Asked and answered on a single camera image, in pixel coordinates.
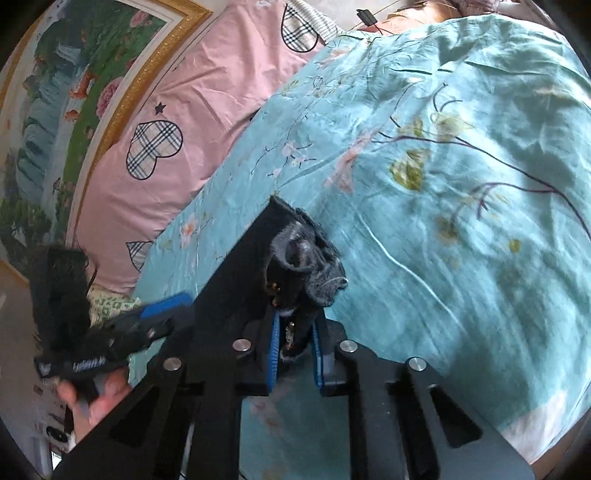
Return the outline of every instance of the black fur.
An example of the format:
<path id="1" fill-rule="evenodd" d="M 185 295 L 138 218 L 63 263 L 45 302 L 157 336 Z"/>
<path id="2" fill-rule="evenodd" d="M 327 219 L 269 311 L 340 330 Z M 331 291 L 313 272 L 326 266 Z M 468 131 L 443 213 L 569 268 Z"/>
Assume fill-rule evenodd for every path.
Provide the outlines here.
<path id="1" fill-rule="evenodd" d="M 86 262 L 79 249 L 40 247 L 32 255 L 33 318 L 46 353 L 74 349 L 90 328 Z"/>
<path id="2" fill-rule="evenodd" d="M 303 210 L 295 213 L 297 220 L 272 240 L 264 269 L 264 290 L 281 318 L 284 359 L 305 350 L 318 311 L 348 284 L 339 251 Z"/>

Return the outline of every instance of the bed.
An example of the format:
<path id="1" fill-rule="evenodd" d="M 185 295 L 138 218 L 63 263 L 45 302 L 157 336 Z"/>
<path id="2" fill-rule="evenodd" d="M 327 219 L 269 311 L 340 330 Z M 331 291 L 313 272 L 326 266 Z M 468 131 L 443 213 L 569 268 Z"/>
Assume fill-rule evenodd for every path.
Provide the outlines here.
<path id="1" fill-rule="evenodd" d="M 338 33 L 301 0 L 232 0 L 97 163 L 72 233 L 96 284 L 129 294 L 156 237 L 262 104 Z"/>
<path id="2" fill-rule="evenodd" d="M 343 255 L 327 315 L 380 356 L 424 357 L 534 462 L 591 405 L 590 94 L 564 38 L 529 22 L 341 35 L 256 113 L 134 294 L 198 295 L 278 194 Z M 244 402 L 247 478 L 348 477 L 346 403 L 304 371 Z"/>

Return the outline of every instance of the waterfall painting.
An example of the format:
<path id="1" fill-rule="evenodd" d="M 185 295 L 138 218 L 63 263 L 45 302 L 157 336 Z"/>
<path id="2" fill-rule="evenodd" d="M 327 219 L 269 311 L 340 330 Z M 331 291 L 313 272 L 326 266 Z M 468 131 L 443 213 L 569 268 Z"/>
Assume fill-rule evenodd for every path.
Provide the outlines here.
<path id="1" fill-rule="evenodd" d="M 149 44 L 158 48 L 152 40 L 166 25 L 123 1 L 58 0 L 2 70 L 0 258 L 23 274 L 39 244 L 64 244 L 89 146 L 111 121 L 109 102 L 124 79 L 133 84 L 126 74 Z"/>

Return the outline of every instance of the pillow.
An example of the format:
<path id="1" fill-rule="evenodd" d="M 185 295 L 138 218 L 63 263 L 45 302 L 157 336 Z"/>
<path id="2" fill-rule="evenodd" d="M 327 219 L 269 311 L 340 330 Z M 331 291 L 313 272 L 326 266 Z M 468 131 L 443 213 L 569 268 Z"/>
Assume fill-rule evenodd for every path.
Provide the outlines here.
<path id="1" fill-rule="evenodd" d="M 324 35 L 330 21 L 310 10 L 282 0 L 233 0 L 165 75 L 98 162 L 83 199 L 74 244 L 96 261 L 97 285 L 131 292 L 154 239 L 213 175 L 261 105 L 323 46 L 316 32 Z M 198 235 L 199 220 L 191 234 Z"/>

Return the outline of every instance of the silver screw head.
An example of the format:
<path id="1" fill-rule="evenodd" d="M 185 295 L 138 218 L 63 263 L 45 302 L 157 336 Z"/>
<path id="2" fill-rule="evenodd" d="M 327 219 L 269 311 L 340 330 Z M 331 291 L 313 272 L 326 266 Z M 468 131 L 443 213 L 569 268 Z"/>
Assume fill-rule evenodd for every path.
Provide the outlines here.
<path id="1" fill-rule="evenodd" d="M 251 341 L 247 340 L 245 338 L 239 338 L 238 340 L 235 340 L 234 343 L 232 344 L 232 348 L 237 352 L 246 352 L 246 351 L 250 350 L 251 347 L 252 347 Z"/>
<path id="2" fill-rule="evenodd" d="M 357 343 L 355 343 L 353 340 L 343 340 L 341 343 L 339 343 L 339 348 L 343 352 L 353 353 L 357 350 Z"/>
<path id="3" fill-rule="evenodd" d="M 408 366 L 415 372 L 422 372 L 427 368 L 427 362 L 419 356 L 414 356 L 408 361 Z"/>
<path id="4" fill-rule="evenodd" d="M 172 356 L 164 361 L 164 369 L 169 372 L 174 372 L 183 366 L 183 361 L 180 358 Z"/>

